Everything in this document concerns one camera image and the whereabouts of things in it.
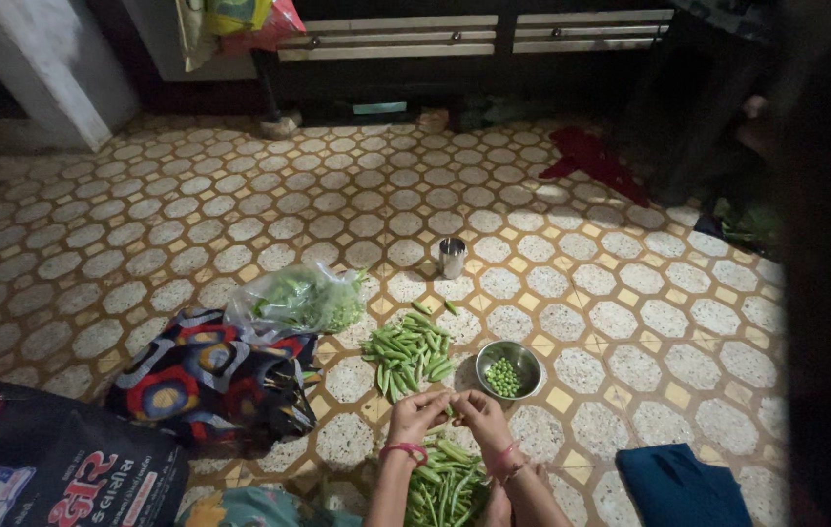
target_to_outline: metal drawer front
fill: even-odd
[[[279,59],[340,60],[493,54],[496,15],[314,20],[281,42]]]
[[[668,29],[672,9],[521,15],[513,53],[544,54],[647,48]]]

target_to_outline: red bag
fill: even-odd
[[[252,49],[275,52],[280,41],[304,32],[305,25],[298,18],[292,0],[272,0],[263,27],[221,37],[222,54],[245,54]]]

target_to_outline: bangle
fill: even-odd
[[[487,468],[487,475],[491,477],[495,477],[498,473],[503,473],[503,462],[506,461],[506,457],[510,455],[510,452],[513,452],[519,446],[519,441],[514,441],[512,445],[508,446],[507,448],[503,449],[503,452],[497,454],[497,457],[494,458],[492,466]]]
[[[404,450],[409,453],[409,456],[415,460],[415,467],[421,467],[426,463],[429,459],[429,453],[426,452],[424,448],[419,445],[413,445],[412,443],[400,443],[398,445],[387,445],[384,446],[380,450],[380,462],[383,462],[383,459],[386,458],[386,454],[389,453],[390,450]],[[415,456],[415,453],[421,454],[421,457]]]

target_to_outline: clear plastic bag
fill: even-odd
[[[289,265],[236,289],[223,322],[260,346],[301,333],[340,333],[366,309],[360,298],[366,275],[354,269],[336,275],[322,262]]]

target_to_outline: steel bowl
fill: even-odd
[[[516,397],[505,397],[493,391],[493,387],[487,382],[487,370],[493,363],[506,357],[517,373],[519,378],[519,389]],[[542,382],[542,365],[533,352],[526,349],[522,344],[514,341],[491,342],[484,346],[478,353],[478,360],[475,365],[480,385],[493,397],[507,401],[519,401],[533,395],[539,383]]]

